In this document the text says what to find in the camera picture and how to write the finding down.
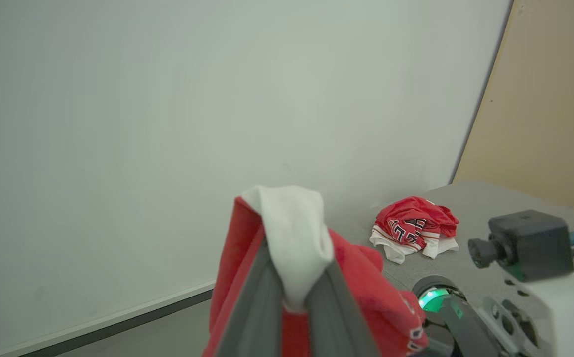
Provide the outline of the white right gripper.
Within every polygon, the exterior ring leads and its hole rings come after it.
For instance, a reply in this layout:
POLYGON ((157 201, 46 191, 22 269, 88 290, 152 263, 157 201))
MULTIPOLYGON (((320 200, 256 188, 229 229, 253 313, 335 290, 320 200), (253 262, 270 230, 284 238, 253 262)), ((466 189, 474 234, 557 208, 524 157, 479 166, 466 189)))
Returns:
POLYGON ((539 312, 492 297, 472 305, 452 280, 437 274, 416 282, 412 291, 426 313, 428 347, 415 357, 574 357, 574 273, 538 282, 503 280, 534 298, 539 312))

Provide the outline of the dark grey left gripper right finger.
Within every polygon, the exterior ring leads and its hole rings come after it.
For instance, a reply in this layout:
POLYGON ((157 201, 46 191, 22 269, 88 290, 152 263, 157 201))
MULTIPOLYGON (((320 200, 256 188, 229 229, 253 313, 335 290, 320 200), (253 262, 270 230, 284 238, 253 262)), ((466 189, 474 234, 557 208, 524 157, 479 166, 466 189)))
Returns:
POLYGON ((310 290, 306 307, 312 357, 381 357, 336 260, 310 290))

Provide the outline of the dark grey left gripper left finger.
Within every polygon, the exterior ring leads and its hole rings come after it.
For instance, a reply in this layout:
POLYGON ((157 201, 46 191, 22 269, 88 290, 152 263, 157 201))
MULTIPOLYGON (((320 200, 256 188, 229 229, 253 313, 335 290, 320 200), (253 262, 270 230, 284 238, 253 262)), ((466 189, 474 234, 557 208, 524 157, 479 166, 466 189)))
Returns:
POLYGON ((262 238, 215 357, 281 357, 283 286, 262 238))

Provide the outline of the red garment with white cuff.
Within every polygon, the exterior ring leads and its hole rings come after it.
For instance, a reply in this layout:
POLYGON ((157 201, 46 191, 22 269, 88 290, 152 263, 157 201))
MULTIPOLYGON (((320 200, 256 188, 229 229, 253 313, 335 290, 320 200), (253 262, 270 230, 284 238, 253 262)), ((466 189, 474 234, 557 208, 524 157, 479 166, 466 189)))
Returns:
POLYGON ((202 357, 215 357, 262 238, 283 287, 281 357, 312 357, 306 299, 334 260, 381 357, 407 357, 428 347, 425 313, 416 296, 390 290, 381 280, 381 257, 327 228, 321 194, 298 186, 255 186, 233 202, 212 294, 210 339, 202 357))

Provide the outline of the red jersey with black lettering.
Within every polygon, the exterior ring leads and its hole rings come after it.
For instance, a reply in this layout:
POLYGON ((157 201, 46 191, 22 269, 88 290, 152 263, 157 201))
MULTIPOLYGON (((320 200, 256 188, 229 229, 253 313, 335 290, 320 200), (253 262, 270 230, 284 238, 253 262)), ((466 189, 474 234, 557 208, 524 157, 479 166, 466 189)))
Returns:
POLYGON ((387 260, 401 265, 417 252, 434 259, 446 251, 459 251, 458 225, 450 209, 411 196, 378 213, 369 241, 384 249, 387 260))

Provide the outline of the white and black baseboard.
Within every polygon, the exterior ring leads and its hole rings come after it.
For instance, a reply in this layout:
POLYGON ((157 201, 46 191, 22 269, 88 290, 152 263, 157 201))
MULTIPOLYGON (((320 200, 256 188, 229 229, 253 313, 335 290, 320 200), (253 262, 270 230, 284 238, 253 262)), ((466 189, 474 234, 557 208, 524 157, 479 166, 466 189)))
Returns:
POLYGON ((0 350, 0 357, 22 357, 37 352, 43 356, 53 357, 115 334, 121 334, 210 299, 215 282, 212 279, 149 303, 143 303, 25 343, 15 344, 0 350))

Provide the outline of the beige wooden panel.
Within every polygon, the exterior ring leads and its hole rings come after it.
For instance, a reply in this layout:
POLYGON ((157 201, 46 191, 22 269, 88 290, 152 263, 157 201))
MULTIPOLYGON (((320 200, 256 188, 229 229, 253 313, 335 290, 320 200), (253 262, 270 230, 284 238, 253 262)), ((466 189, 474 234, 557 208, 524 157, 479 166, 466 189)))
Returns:
POLYGON ((574 210, 574 0, 513 0, 453 180, 574 210))

